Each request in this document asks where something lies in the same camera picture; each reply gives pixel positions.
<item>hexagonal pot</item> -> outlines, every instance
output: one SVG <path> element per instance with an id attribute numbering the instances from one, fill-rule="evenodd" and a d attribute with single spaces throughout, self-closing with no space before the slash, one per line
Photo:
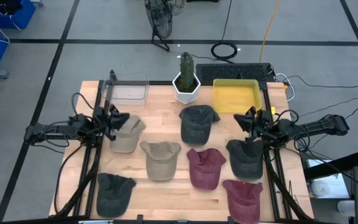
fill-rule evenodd
<path id="1" fill-rule="evenodd" d="M 198 93 L 198 90 L 200 89 L 201 83 L 198 80 L 196 74 L 193 73 L 193 75 L 194 75 L 195 80 L 197 81 L 197 87 L 194 89 L 194 91 L 192 93 L 182 93 L 178 90 L 175 82 L 180 77 L 180 72 L 172 81 L 172 85 L 175 87 L 175 98 L 180 103 L 188 104 L 188 103 L 191 103 L 197 99 L 197 93 Z"/>

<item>dark gray cap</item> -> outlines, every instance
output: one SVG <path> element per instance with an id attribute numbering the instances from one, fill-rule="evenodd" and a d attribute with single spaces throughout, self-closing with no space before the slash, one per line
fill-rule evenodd
<path id="1" fill-rule="evenodd" d="M 230 152 L 230 165 L 234 175 L 240 179 L 257 180 L 264 173 L 262 141 L 245 143 L 240 140 L 230 140 L 226 145 Z"/>
<path id="2" fill-rule="evenodd" d="M 192 145 L 204 145 L 208 142 L 212 122 L 220 121 L 219 115 L 208 105 L 195 105 L 183 109 L 181 118 L 181 140 Z"/>
<path id="3" fill-rule="evenodd" d="M 116 218 L 127 210 L 132 189 L 136 183 L 132 178 L 113 174 L 98 174 L 99 190 L 96 211 L 101 217 Z"/>

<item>cactus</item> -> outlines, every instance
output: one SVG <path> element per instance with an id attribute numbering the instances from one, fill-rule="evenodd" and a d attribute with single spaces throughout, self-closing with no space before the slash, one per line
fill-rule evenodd
<path id="1" fill-rule="evenodd" d="M 194 61 L 189 53 L 183 52 L 180 59 L 181 90 L 192 92 L 194 87 Z"/>

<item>baseball cap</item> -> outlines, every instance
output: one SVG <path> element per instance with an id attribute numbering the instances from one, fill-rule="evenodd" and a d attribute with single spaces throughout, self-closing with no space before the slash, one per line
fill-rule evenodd
<path id="1" fill-rule="evenodd" d="M 181 140 L 193 145 L 204 145 L 208 141 L 212 122 L 221 119 L 208 105 L 188 106 L 180 112 L 179 117 Z"/>
<path id="2" fill-rule="evenodd" d="M 187 152 L 190 163 L 190 181 L 194 187 L 203 190 L 214 190 L 219 184 L 221 167 L 226 162 L 224 156 L 217 149 L 206 149 Z"/>
<path id="3" fill-rule="evenodd" d="M 260 218 L 261 183 L 251 184 L 238 180 L 225 180 L 229 213 L 238 223 L 258 223 Z"/>
<path id="4" fill-rule="evenodd" d="M 120 130 L 114 132 L 116 140 L 110 142 L 111 150 L 113 152 L 133 152 L 136 149 L 140 134 L 145 128 L 146 125 L 139 116 L 130 115 Z"/>
<path id="5" fill-rule="evenodd" d="M 262 177 L 264 167 L 262 141 L 245 143 L 240 140 L 230 140 L 226 145 L 230 152 L 230 165 L 234 175 L 240 179 L 256 180 Z"/>
<path id="6" fill-rule="evenodd" d="M 116 218 L 127 210 L 132 189 L 132 178 L 102 173 L 98 174 L 99 190 L 96 211 L 102 217 Z"/>
<path id="7" fill-rule="evenodd" d="M 170 180 L 177 169 L 180 144 L 176 142 L 147 143 L 141 148 L 146 152 L 146 170 L 150 180 Z"/>

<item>wooden table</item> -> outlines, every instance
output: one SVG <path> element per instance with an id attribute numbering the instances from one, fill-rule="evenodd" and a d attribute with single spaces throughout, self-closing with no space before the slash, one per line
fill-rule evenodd
<path id="1" fill-rule="evenodd" d="M 81 93 L 91 105 L 94 104 L 97 88 L 98 82 L 86 81 L 82 83 Z M 191 103 L 191 105 L 213 106 L 212 88 L 212 86 L 201 86 L 197 100 Z M 275 107 L 277 113 L 288 109 L 282 83 L 268 83 L 268 94 L 270 103 L 272 107 Z M 232 114 L 219 114 L 221 120 L 212 125 L 207 144 L 195 148 L 197 151 L 210 147 L 219 149 L 222 155 L 227 159 L 227 162 L 222 167 L 221 179 L 217 189 L 206 192 L 195 189 L 190 183 L 189 163 L 186 153 L 191 147 L 181 141 L 181 119 L 179 118 L 180 111 L 188 105 L 183 105 L 176 101 L 175 92 L 171 85 L 150 85 L 146 105 L 116 106 L 120 112 L 139 115 L 147 125 L 140 136 L 139 142 L 173 141 L 181 144 L 177 171 L 174 178 L 165 182 L 155 182 L 147 178 L 146 155 L 139 145 L 136 150 L 130 154 L 120 154 L 112 152 L 109 148 L 109 139 L 104 138 L 99 163 L 99 173 L 107 172 L 124 177 L 132 177 L 137 183 L 132 191 L 131 201 L 126 213 L 117 219 L 135 220 L 137 215 L 142 214 L 144 220 L 227 221 L 227 217 L 230 216 L 230 214 L 227 208 L 227 195 L 222 186 L 222 181 L 237 178 L 231 170 L 229 152 L 226 149 L 226 144 L 231 139 L 244 139 L 247 136 L 247 133 L 242 132 Z M 78 113 L 84 113 L 88 116 L 92 114 L 92 110 L 87 107 L 83 100 L 78 100 L 76 109 Z M 283 117 L 289 118 L 289 114 L 286 113 Z M 70 147 L 65 150 L 64 158 L 78 146 L 78 142 L 72 141 Z M 293 149 L 292 142 L 288 143 L 288 148 Z M 80 149 L 80 151 L 66 163 L 62 172 L 60 190 L 58 193 L 59 209 L 68 201 L 78 186 L 84 152 L 85 148 Z M 297 152 L 291 152 L 289 150 L 281 150 L 280 153 L 287 188 L 289 181 L 291 181 L 294 198 L 305 213 L 313 217 L 299 155 Z M 265 163 L 263 177 L 260 180 L 254 181 L 254 183 L 258 182 L 261 182 L 264 188 L 260 194 L 260 204 L 262 208 L 260 210 L 260 221 L 273 222 L 274 216 Z M 102 218 L 96 213 L 97 192 L 98 185 L 96 185 L 95 188 L 91 218 Z M 86 189 L 83 194 L 80 214 L 85 213 L 87 196 L 88 189 Z M 277 193 L 277 198 L 280 216 L 285 217 L 280 192 Z"/>

